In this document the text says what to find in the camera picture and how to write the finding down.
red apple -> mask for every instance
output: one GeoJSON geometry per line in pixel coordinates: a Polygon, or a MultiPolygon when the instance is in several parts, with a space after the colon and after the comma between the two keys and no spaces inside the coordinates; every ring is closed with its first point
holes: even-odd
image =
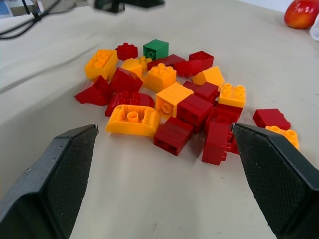
{"type": "Polygon", "coordinates": [[[296,29],[311,27],[319,13],[319,0],[294,0],[285,13],[285,23],[296,29]]]}

white table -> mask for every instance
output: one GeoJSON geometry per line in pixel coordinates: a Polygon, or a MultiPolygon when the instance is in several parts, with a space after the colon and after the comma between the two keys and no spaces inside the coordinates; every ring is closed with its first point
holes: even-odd
{"type": "MultiPolygon", "coordinates": [[[[0,28],[26,18],[5,19],[0,28]]],[[[129,42],[141,54],[155,38],[185,58],[212,53],[227,82],[247,89],[240,121],[253,123],[255,109],[279,108],[299,133],[301,152],[318,165],[319,45],[307,31],[285,27],[282,13],[231,0],[172,0],[118,16],[82,7],[0,42],[1,197],[56,135],[97,123],[72,239],[274,239],[239,156],[229,153],[214,166],[200,160],[202,137],[175,157],[151,138],[110,135],[105,107],[74,100],[86,81],[83,66],[98,48],[129,42]]]]}

yellow lego brick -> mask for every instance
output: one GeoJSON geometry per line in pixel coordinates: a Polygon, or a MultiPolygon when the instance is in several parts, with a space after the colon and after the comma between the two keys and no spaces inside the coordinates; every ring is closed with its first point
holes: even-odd
{"type": "Polygon", "coordinates": [[[139,58],[139,63],[142,65],[142,71],[143,73],[148,71],[148,63],[151,62],[151,58],[146,58],[145,56],[141,56],[139,58]]]}
{"type": "Polygon", "coordinates": [[[205,82],[212,83],[217,86],[222,86],[224,84],[224,77],[220,72],[219,66],[214,66],[199,72],[196,76],[193,77],[193,82],[202,85],[205,82]]]}
{"type": "Polygon", "coordinates": [[[192,90],[184,87],[180,82],[175,82],[156,94],[155,109],[165,119],[176,118],[177,104],[192,94],[194,94],[192,90]]]}
{"type": "Polygon", "coordinates": [[[277,126],[266,126],[266,129],[272,131],[272,132],[275,132],[275,133],[278,133],[278,134],[281,134],[283,135],[284,137],[286,137],[286,139],[289,140],[289,142],[296,148],[299,150],[299,142],[298,142],[298,134],[289,129],[289,130],[283,130],[283,129],[280,129],[279,127],[277,126]]]}
{"type": "Polygon", "coordinates": [[[159,124],[160,115],[151,107],[119,105],[113,110],[105,131],[154,136],[159,124]]]}
{"type": "Polygon", "coordinates": [[[246,89],[243,86],[232,86],[225,83],[220,89],[218,102],[228,106],[244,108],[246,104],[246,89]]]}
{"type": "Polygon", "coordinates": [[[84,66],[87,78],[95,79],[101,75],[104,79],[112,78],[118,61],[116,50],[99,49],[84,66]]]}
{"type": "Polygon", "coordinates": [[[127,59],[123,62],[121,67],[125,70],[134,72],[140,79],[143,76],[143,68],[139,59],[127,59]]]}
{"type": "Polygon", "coordinates": [[[175,82],[176,70],[171,66],[166,67],[163,63],[152,67],[143,78],[144,86],[157,93],[175,82]]]}

